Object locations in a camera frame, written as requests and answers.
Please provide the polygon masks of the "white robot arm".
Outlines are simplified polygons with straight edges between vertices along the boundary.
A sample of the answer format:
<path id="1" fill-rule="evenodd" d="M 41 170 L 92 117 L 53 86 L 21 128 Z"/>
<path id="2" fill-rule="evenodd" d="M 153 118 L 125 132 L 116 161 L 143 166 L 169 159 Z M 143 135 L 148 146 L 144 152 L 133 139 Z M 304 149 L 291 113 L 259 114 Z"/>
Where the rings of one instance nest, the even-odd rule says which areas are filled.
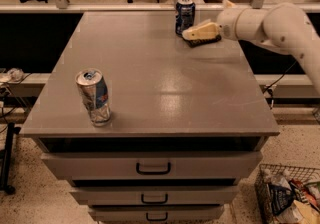
<path id="1" fill-rule="evenodd" d="M 240 8 L 224 0 L 216 21 L 207 19 L 182 32 L 186 41 L 244 40 L 281 55 L 292 55 L 320 92 L 320 37 L 307 14 L 292 3 L 271 9 Z"/>

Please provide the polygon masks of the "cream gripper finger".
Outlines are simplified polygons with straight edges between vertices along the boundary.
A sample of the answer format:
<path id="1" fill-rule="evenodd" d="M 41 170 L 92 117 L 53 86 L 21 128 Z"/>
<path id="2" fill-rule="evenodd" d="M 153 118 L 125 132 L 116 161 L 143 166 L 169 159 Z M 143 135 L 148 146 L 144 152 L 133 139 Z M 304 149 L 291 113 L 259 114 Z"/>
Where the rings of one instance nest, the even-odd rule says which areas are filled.
<path id="1" fill-rule="evenodd" d="M 188 41 L 206 39 L 208 31 L 203 28 L 188 28 L 182 32 L 182 37 Z"/>

